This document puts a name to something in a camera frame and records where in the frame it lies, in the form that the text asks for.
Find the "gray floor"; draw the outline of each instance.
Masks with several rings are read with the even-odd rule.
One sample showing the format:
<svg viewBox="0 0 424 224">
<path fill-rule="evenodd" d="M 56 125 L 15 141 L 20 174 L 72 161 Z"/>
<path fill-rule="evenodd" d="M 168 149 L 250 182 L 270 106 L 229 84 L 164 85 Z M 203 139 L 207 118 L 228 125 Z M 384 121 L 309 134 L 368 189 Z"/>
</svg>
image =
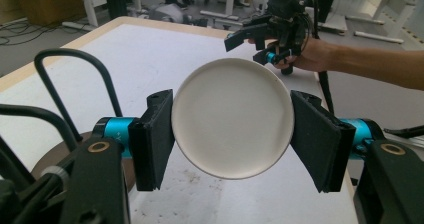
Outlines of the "gray floor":
<svg viewBox="0 0 424 224">
<path fill-rule="evenodd" d="M 341 2 L 343 1 L 346 0 L 338 0 L 335 8 L 337 9 L 339 5 L 342 6 L 343 3 Z M 146 8 L 162 2 L 163 0 L 142 0 L 142 4 Z M 254 0 L 250 7 L 234 8 L 233 14 L 239 16 L 241 20 L 248 20 L 253 15 L 258 14 L 259 5 L 262 3 L 263 0 Z M 194 19 L 205 18 L 200 15 L 200 10 L 224 13 L 225 4 L 211 0 L 206 5 L 203 0 L 197 0 L 185 13 L 191 15 Z M 108 21 L 107 11 L 99 10 L 98 16 L 103 23 Z M 86 20 L 83 19 L 79 22 L 86 23 Z M 381 26 L 349 20 L 346 21 L 346 24 L 348 31 L 344 36 L 334 32 L 321 31 L 321 39 L 350 46 L 402 50 L 402 46 L 399 44 L 353 35 L 355 30 L 385 35 L 386 33 Z M 213 18 L 209 18 L 209 25 L 214 28 L 224 28 L 222 24 L 214 23 Z M 230 30 L 237 28 L 237 26 L 232 26 Z M 41 50 L 60 47 L 87 33 L 86 31 L 64 27 L 37 29 L 38 27 L 28 25 L 26 21 L 10 26 L 0 26 L 0 36 L 7 37 L 0 38 L 0 75 L 6 75 L 31 62 L 36 53 Z M 34 32 L 27 35 L 19 34 L 20 32 L 26 33 L 28 30 L 34 30 Z M 405 128 L 424 124 L 424 105 L 422 104 L 424 103 L 424 94 L 422 92 L 343 73 L 330 72 L 329 77 L 337 117 L 369 118 L 384 128 Z M 352 176 L 359 176 L 360 165 L 361 163 L 351 163 L 349 170 Z"/>
</svg>

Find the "white plate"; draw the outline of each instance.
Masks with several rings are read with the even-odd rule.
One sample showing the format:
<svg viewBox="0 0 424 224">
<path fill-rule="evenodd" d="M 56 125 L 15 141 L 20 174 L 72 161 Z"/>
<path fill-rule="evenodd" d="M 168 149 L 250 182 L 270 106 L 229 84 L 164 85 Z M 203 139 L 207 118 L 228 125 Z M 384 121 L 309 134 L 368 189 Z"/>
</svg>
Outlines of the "white plate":
<svg viewBox="0 0 424 224">
<path fill-rule="evenodd" d="M 220 59 L 195 70 L 172 107 L 176 141 L 196 167 L 242 179 L 274 165 L 289 145 L 293 106 L 283 82 L 264 66 Z"/>
</svg>

